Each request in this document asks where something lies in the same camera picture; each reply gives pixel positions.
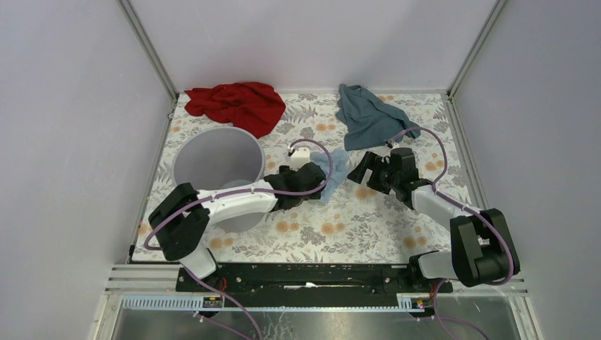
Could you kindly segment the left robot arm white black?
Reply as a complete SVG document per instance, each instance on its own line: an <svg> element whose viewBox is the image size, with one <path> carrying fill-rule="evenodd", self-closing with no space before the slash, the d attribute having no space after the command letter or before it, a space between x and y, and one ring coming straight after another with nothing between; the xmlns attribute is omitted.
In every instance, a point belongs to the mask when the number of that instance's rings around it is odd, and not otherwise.
<svg viewBox="0 0 601 340"><path fill-rule="evenodd" d="M281 166L277 174L244 186L217 191L197 191L190 183L174 188L150 213L152 231L144 242L147 250L160 251L193 274L193 282L204 291L220 281L218 263L210 250L201 246L205 230L219 222L290 210L306 200L317 200L331 179L313 162L298 170Z"/></svg>

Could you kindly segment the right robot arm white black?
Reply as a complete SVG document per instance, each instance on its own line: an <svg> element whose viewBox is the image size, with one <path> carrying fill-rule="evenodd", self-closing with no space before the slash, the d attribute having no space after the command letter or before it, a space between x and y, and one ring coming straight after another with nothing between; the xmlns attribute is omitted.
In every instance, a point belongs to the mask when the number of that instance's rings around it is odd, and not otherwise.
<svg viewBox="0 0 601 340"><path fill-rule="evenodd" d="M420 178L411 149L395 148L384 157L367 152L347 178L383 194L394 193L406 207L448 229L450 251L410 257L406 281L413 290L425 291L434 279L452 279L467 287L501 284L520 272L503 213L475 208L435 190L430 180Z"/></svg>

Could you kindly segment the light blue plastic trash bag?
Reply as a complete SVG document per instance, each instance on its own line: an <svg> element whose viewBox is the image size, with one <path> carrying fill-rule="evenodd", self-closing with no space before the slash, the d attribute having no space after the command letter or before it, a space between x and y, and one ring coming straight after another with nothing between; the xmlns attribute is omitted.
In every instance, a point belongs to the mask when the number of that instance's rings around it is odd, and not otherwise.
<svg viewBox="0 0 601 340"><path fill-rule="evenodd" d="M326 187L321 192L320 202L327 205L338 187L346 180L349 168L349 153L343 149L336 148L330 152L333 161L333 172ZM329 173L329 159L323 152L312 152L311 162L317 164L326 174Z"/></svg>

